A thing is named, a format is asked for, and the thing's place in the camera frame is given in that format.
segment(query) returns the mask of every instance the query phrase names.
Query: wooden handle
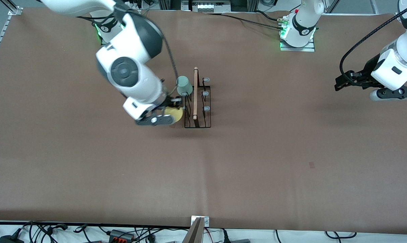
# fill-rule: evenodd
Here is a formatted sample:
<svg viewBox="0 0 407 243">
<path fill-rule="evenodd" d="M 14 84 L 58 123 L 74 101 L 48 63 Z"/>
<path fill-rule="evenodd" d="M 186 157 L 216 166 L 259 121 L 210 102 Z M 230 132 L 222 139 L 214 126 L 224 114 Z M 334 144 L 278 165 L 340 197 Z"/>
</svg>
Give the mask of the wooden handle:
<svg viewBox="0 0 407 243">
<path fill-rule="evenodd" d="M 194 97 L 193 97 L 193 120 L 197 119 L 197 88 L 199 81 L 199 74 L 197 70 L 197 66 L 194 67 Z"/>
</svg>

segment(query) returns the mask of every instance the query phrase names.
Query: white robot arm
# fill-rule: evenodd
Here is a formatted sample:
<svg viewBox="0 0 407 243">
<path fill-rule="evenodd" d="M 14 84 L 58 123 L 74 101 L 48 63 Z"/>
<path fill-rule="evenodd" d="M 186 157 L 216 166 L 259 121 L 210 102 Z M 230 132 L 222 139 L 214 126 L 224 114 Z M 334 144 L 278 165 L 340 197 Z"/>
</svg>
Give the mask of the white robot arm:
<svg viewBox="0 0 407 243">
<path fill-rule="evenodd" d="M 324 3 L 322 0 L 302 0 L 298 12 L 291 12 L 289 23 L 285 31 L 280 31 L 280 38 L 293 47 L 303 47 L 307 45 L 316 31 L 316 24 L 324 13 Z"/>
<path fill-rule="evenodd" d="M 145 63 L 162 50 L 163 34 L 151 20 L 120 0 L 42 0 L 52 11 L 72 17 L 94 11 L 113 13 L 122 31 L 96 53 L 99 71 L 126 97 L 123 108 L 138 125 L 171 125 L 179 120 L 157 114 L 180 101 L 168 95 L 162 81 Z"/>
<path fill-rule="evenodd" d="M 379 26 L 352 47 L 342 58 L 340 66 L 342 75 L 336 78 L 334 86 L 336 91 L 347 86 L 361 86 L 363 89 L 376 87 L 381 89 L 370 93 L 373 101 L 407 99 L 407 86 L 404 86 L 407 82 L 407 0 L 399 0 L 398 8 L 400 11 L 398 15 L 401 15 L 400 19 L 406 32 L 385 46 L 380 54 L 369 60 L 363 70 L 357 73 L 354 71 L 344 73 L 342 65 L 347 55 L 385 24 Z"/>
</svg>

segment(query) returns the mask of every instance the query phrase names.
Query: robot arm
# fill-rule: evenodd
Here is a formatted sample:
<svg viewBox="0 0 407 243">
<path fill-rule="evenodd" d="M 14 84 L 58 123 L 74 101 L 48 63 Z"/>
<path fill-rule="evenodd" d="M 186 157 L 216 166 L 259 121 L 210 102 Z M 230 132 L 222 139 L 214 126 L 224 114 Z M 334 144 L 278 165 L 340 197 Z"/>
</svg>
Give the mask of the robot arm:
<svg viewBox="0 0 407 243">
<path fill-rule="evenodd" d="M 171 125 L 179 118 L 165 115 L 167 107 L 180 102 L 169 96 L 162 81 L 145 63 L 162 50 L 163 35 L 146 17 L 133 12 L 120 0 L 42 0 L 54 12 L 80 16 L 89 12 L 113 13 L 121 31 L 96 53 L 101 74 L 124 97 L 125 111 L 138 125 Z"/>
<path fill-rule="evenodd" d="M 398 8 L 400 12 L 406 10 L 407 0 L 399 0 Z M 374 101 L 407 98 L 407 12 L 401 15 L 401 22 L 406 32 L 385 46 L 360 72 L 347 71 L 336 78 L 336 91 L 347 86 L 376 87 L 381 89 L 370 94 Z"/>
<path fill-rule="evenodd" d="M 316 24 L 324 12 L 322 0 L 302 0 L 298 12 L 291 12 L 289 23 L 285 31 L 280 31 L 280 38 L 293 47 L 303 47 L 307 45 L 316 31 Z"/>
</svg>

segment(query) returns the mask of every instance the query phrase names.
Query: red cable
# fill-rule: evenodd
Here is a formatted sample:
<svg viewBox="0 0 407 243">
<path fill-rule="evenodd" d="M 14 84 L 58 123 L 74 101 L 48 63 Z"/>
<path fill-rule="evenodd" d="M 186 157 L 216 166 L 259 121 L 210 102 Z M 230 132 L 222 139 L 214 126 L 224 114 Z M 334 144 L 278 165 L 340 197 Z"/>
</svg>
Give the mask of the red cable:
<svg viewBox="0 0 407 243">
<path fill-rule="evenodd" d="M 205 228 L 205 230 L 208 232 L 208 236 L 210 237 L 211 243 L 214 243 L 213 237 L 211 237 L 211 233 L 210 233 L 210 231 L 208 230 L 208 228 Z"/>
</svg>

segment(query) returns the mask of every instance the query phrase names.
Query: brown table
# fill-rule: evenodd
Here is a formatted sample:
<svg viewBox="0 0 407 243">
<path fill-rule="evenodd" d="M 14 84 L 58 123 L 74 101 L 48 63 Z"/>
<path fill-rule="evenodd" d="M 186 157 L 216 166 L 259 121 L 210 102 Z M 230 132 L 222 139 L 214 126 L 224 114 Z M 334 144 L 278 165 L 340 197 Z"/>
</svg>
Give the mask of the brown table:
<svg viewBox="0 0 407 243">
<path fill-rule="evenodd" d="M 333 89 L 341 56 L 389 15 L 323 16 L 314 53 L 227 17 L 148 16 L 180 75 L 211 78 L 213 127 L 136 126 L 97 71 L 94 28 L 26 8 L 0 46 L 0 220 L 187 226 L 201 214 L 211 227 L 407 234 L 407 101 Z M 391 23 L 345 69 L 402 32 Z M 165 48 L 148 66 L 173 87 Z"/>
</svg>

